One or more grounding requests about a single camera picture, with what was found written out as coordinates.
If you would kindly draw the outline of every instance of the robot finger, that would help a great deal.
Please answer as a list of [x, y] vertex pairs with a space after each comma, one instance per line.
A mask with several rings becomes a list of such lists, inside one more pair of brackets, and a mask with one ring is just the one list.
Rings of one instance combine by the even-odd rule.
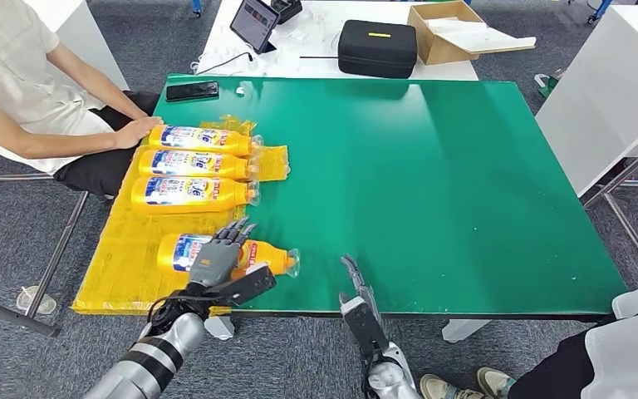
[[213, 235], [211, 240], [216, 241], [216, 240], [226, 239], [228, 237], [229, 230], [232, 229], [235, 224], [236, 224], [236, 221], [234, 220], [233, 222], [222, 227], [219, 231], [216, 232], [216, 234]]
[[237, 238], [236, 238], [236, 243], [238, 245], [243, 246], [246, 243], [246, 240], [248, 239], [248, 236], [251, 234], [251, 232], [253, 231], [253, 229], [256, 228], [256, 226], [258, 226], [258, 224], [253, 223], [250, 224]]
[[241, 229], [246, 224], [246, 222], [248, 222], [248, 216], [234, 223], [233, 226], [231, 226], [231, 228], [228, 230], [228, 235], [226, 236], [226, 239], [229, 240], [230, 242], [235, 241], [238, 235], [241, 234]]

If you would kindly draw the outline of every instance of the robotic arm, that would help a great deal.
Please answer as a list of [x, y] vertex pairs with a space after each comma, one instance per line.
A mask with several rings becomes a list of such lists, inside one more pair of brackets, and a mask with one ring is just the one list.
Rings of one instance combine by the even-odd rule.
[[356, 288], [354, 298], [342, 293], [339, 300], [341, 315], [361, 348], [363, 394], [366, 399], [421, 399], [405, 354], [385, 336], [373, 288], [366, 285], [350, 255], [341, 257], [341, 262]]
[[[150, 307], [148, 323], [133, 347], [99, 380], [85, 399], [155, 399], [172, 381], [184, 360], [204, 339], [204, 320], [211, 306], [238, 306], [275, 287], [267, 265], [249, 269], [229, 281], [238, 254], [255, 224], [248, 218], [232, 222], [202, 246], [182, 290]], [[356, 261], [341, 258], [356, 296], [340, 296], [341, 315], [361, 348], [362, 390], [366, 399], [421, 399], [405, 355], [383, 331], [373, 290]]]
[[[204, 338], [211, 306], [237, 306], [275, 287], [267, 265], [229, 281], [238, 254], [256, 226], [232, 222], [205, 244], [189, 272], [187, 286], [150, 307], [138, 342], [100, 379], [85, 399], [155, 399]], [[155, 305], [164, 301], [155, 310]]]

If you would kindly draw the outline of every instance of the power cord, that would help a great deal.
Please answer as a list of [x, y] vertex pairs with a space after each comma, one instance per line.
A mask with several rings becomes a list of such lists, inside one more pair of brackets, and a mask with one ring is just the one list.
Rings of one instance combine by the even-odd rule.
[[241, 57], [241, 56], [245, 56], [245, 55], [248, 55], [248, 62], [253, 62], [253, 56], [251, 55], [251, 53], [250, 53], [250, 52], [242, 52], [242, 53], [238, 54], [237, 56], [235, 56], [235, 57], [233, 57], [233, 58], [231, 58], [231, 59], [228, 59], [227, 61], [224, 61], [224, 62], [222, 62], [222, 63], [220, 63], [220, 64], [218, 64], [218, 65], [214, 65], [214, 66], [212, 66], [212, 67], [210, 67], [210, 68], [207, 68], [207, 69], [205, 69], [205, 70], [203, 70], [203, 71], [201, 71], [201, 72], [195, 72], [194, 74], [195, 74], [195, 75], [201, 75], [201, 74], [203, 74], [203, 73], [206, 73], [206, 72], [208, 72], [208, 71], [211, 71], [211, 70], [212, 70], [212, 69], [214, 69], [214, 68], [224, 66], [224, 65], [228, 64], [229, 62], [231, 62], [231, 61], [233, 61], [233, 60], [235, 60], [235, 59], [237, 59], [237, 58], [239, 58], [239, 57]]
[[199, 297], [193, 297], [190, 295], [169, 295], [167, 297], [159, 298], [158, 300], [153, 302], [153, 304], [150, 305], [150, 309], [148, 309], [148, 323], [153, 319], [153, 312], [155, 311], [155, 306], [158, 303], [161, 303], [168, 299], [179, 299], [181, 301], [190, 301], [190, 302], [213, 302], [213, 301], [219, 300], [220, 298], [221, 298], [220, 295], [199, 296]]

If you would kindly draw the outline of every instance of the black case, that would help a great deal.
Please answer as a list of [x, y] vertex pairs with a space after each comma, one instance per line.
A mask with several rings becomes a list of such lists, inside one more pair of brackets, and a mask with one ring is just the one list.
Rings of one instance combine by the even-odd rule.
[[300, 0], [271, 0], [270, 7], [280, 13], [277, 25], [282, 25], [302, 10]]
[[339, 69], [354, 75], [412, 75], [417, 62], [417, 35], [410, 25], [346, 21], [339, 39]]

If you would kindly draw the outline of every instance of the floor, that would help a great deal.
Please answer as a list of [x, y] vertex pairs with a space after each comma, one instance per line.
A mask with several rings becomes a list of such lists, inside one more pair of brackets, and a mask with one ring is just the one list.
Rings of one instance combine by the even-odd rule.
[[[91, 0], [126, 79], [137, 90], [159, 91], [169, 72], [187, 72], [204, 47], [220, 0], [207, 1], [201, 20], [186, 0]], [[483, 56], [474, 65], [484, 80], [519, 84], [533, 112], [541, 106], [536, 73], [564, 67], [591, 27], [584, 2], [474, 0], [490, 25], [515, 36], [534, 35], [537, 48]], [[0, 158], [0, 173], [25, 167]], [[638, 228], [638, 189], [617, 195]], [[48, 181], [0, 184], [0, 304], [13, 307], [22, 285], [37, 283], [76, 194]], [[0, 321], [0, 398], [81, 397], [136, 339], [137, 317], [80, 316], [67, 308], [86, 271], [110, 204], [90, 199], [52, 283], [59, 306], [44, 320], [62, 326], [57, 339], [40, 337]], [[638, 287], [638, 254], [605, 204], [589, 212], [621, 275]], [[439, 374], [475, 387], [474, 371], [498, 367], [518, 377], [557, 342], [586, 327], [578, 322], [496, 321], [471, 338], [448, 344], [444, 321], [389, 319], [390, 336], [402, 347], [416, 377]], [[238, 320], [227, 342], [209, 339], [187, 361], [164, 397], [358, 398], [357, 349], [338, 319]]]

